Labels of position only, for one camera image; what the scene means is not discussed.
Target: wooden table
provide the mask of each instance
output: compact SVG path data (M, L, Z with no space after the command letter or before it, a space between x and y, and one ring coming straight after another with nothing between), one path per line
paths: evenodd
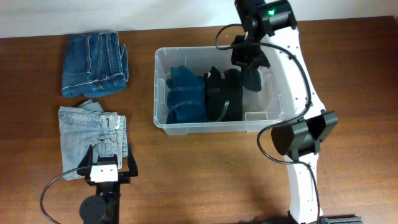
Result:
M393 17L299 22L302 50L322 102L339 124L318 166L325 215L366 223L398 217L398 27ZM97 99L127 116L139 177L121 187L121 223L237 223L287 214L285 166L267 160L256 133L168 136L153 124L154 53L213 45L220 27L120 32L131 80ZM238 29L227 30L223 43ZM0 223L48 223L44 186L62 171L57 111L84 97L61 95L67 36L0 40ZM270 134L263 145L279 156ZM44 205L62 223L81 223L80 203L95 188L61 180Z

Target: blue fabric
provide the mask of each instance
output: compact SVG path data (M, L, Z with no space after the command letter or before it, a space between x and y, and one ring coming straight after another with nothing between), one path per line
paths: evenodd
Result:
M118 169L122 168L122 157L127 156L125 116L104 112L99 103L88 100L77 108L61 106L58 118L64 172L79 165L90 145L94 147L93 162L99 155L115 154ZM64 178L73 180L82 176L72 172Z
M69 36L62 71L62 95L96 98L126 88L127 48L117 32Z
M169 115L167 124L209 122L206 115L205 81L187 67L170 69L171 79L166 80Z

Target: plastic bin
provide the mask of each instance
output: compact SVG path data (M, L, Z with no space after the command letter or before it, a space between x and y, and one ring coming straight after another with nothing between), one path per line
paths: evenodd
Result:
M170 68L185 65L194 74L203 76L215 66L220 72L239 67L231 64L232 50L216 47L161 48L155 53L154 123L169 135L188 133L218 133L231 131L258 132L262 128L284 120L280 95L272 70L260 68L262 90L243 90L243 120L235 122L209 122L166 124L169 109L165 80L170 78Z

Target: folded clothing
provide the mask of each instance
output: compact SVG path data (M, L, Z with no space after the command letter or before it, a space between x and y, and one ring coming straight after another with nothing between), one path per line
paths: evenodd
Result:
M106 113L99 103L88 100L77 108L62 106L58 118L64 172L78 167L90 145L94 148L93 162L99 155L116 154L118 169L122 168L122 157L127 156L125 116ZM82 176L72 172L64 178L73 180Z
M212 67L205 73L206 108L210 121L242 121L243 86L241 72L229 69L223 74Z
M126 88L127 48L117 32L69 36L62 71L62 95L101 97Z
M208 122L203 77L197 77L183 65L172 67L170 74L171 79L166 80L170 89L167 124Z

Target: folded denim shorts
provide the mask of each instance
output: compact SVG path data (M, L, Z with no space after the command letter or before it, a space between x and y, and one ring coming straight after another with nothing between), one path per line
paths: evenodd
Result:
M99 155L116 154L118 169L127 156L126 117L105 113L99 103L91 100L77 108L61 107L58 111L61 133L63 171L77 168L93 146L93 162ZM64 176L67 180L81 178L77 172Z
M69 36L62 71L62 95L95 98L126 88L129 80L127 48L117 32Z

